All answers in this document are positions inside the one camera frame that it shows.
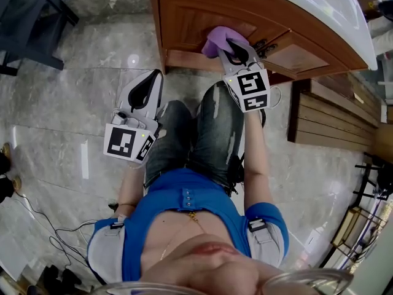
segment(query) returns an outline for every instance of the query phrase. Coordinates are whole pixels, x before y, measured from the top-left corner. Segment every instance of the chair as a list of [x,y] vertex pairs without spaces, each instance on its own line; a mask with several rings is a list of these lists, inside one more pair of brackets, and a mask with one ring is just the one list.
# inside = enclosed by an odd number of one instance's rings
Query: chair
[[62,0],[0,0],[0,73],[16,76],[9,63],[29,58],[56,69],[64,63],[52,56],[65,24],[79,18]]
[[[372,159],[372,164],[375,166],[373,167],[370,164],[364,165],[355,165],[357,168],[364,168],[366,172],[363,176],[363,182],[360,187],[360,191],[354,191],[354,194],[360,195],[358,196],[360,203],[361,197],[369,197],[369,198],[376,198],[378,200],[387,201],[389,196],[393,193],[393,164],[381,159],[376,155],[371,155],[369,153],[364,153],[364,155],[370,157]],[[378,176],[376,178],[376,184],[369,180],[368,176],[370,175],[370,170],[377,170]],[[373,195],[365,194],[364,189],[367,183],[372,184],[375,187],[373,191]]]

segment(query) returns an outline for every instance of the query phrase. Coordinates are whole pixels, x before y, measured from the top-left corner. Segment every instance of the purple cloth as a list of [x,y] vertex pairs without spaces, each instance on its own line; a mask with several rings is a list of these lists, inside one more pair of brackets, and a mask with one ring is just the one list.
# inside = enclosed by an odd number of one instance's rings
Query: purple cloth
[[217,26],[209,33],[208,41],[203,46],[202,53],[208,58],[215,58],[219,55],[218,48],[220,48],[233,55],[233,50],[229,46],[227,39],[240,41],[249,45],[248,40],[233,29],[225,26]]

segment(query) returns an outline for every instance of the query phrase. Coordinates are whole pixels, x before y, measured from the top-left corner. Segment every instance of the glass rim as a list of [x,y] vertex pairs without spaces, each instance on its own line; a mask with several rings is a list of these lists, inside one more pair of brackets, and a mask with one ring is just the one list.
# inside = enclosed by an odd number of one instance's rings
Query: glass rim
[[354,279],[353,274],[349,273],[345,270],[338,270],[338,269],[331,269],[331,268],[312,268],[312,269],[305,269],[299,270],[294,272],[286,272],[275,277],[270,278],[266,281],[266,283],[262,286],[262,290],[265,291],[267,288],[272,287],[278,283],[285,283],[286,281],[292,281],[296,283],[297,281],[305,280],[313,278],[317,280],[326,279],[326,280],[336,280],[336,281],[345,281],[344,285],[338,288],[335,293],[340,294],[344,291]]
[[100,295],[101,292],[109,291],[110,289],[130,289],[135,291],[173,291],[174,294],[179,295],[206,295],[200,291],[196,291],[192,288],[186,288],[184,286],[177,286],[163,283],[152,283],[152,282],[139,282],[139,281],[128,281],[118,282],[113,284],[104,285],[92,292],[92,295]]

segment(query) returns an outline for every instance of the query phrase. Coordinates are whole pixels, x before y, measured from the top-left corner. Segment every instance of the lips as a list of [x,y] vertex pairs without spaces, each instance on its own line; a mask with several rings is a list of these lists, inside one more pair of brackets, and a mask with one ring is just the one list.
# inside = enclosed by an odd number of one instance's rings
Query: lips
[[239,251],[234,249],[231,245],[221,242],[207,242],[196,246],[189,252],[189,254],[215,254],[219,252],[239,254]]

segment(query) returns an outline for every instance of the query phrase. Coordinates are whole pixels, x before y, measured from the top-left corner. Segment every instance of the blue top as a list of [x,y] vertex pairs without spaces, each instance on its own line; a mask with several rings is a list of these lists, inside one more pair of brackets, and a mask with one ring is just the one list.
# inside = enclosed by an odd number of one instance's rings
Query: blue top
[[[147,232],[156,215],[166,210],[207,210],[216,214],[226,225],[235,248],[249,257],[251,252],[246,234],[247,225],[253,219],[262,218],[280,228],[284,239],[284,253],[287,253],[288,231],[276,206],[257,203],[247,209],[246,216],[240,216],[220,185],[188,168],[181,168],[159,177],[150,186],[149,193],[138,203],[133,214],[124,220],[123,281],[140,279],[141,255]],[[115,222],[117,218],[98,221],[95,232]]]

